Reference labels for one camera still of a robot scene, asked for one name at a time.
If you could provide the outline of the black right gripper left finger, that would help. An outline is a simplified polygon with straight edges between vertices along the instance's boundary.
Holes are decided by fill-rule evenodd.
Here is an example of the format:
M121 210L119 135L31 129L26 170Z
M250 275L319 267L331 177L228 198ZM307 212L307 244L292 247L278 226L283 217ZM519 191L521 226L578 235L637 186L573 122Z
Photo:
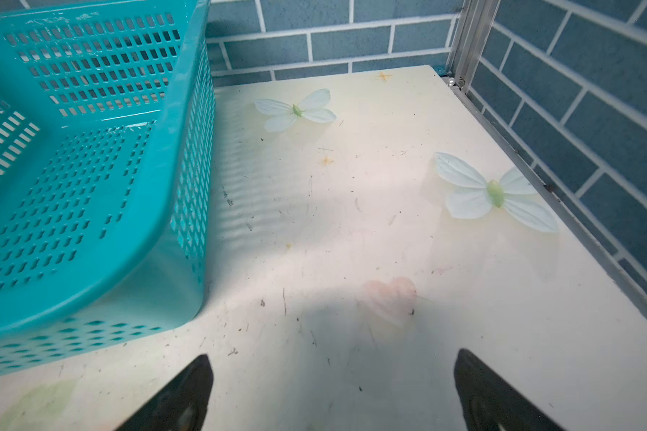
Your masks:
M199 355L117 430L201 430L213 384L208 355Z

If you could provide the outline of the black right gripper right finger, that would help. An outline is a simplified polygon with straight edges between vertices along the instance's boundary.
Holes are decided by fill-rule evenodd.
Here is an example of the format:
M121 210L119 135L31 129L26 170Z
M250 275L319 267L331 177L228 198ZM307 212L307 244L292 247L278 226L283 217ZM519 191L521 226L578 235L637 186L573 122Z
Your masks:
M466 348L458 351L453 375L467 429L563 430Z

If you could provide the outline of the teal perforated plastic basket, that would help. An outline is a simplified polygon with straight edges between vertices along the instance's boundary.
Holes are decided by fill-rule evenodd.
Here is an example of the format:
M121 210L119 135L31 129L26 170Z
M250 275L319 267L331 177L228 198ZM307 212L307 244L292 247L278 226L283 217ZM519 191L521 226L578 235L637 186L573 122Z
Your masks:
M206 1L0 14L0 376L201 310Z

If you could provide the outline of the aluminium corner post right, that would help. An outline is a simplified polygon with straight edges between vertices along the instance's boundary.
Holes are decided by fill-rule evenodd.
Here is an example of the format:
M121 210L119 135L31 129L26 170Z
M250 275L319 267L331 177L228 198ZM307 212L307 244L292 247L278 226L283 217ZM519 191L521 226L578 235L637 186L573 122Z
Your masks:
M468 0L460 11L447 73L462 93L467 93L473 81L499 4L499 0Z

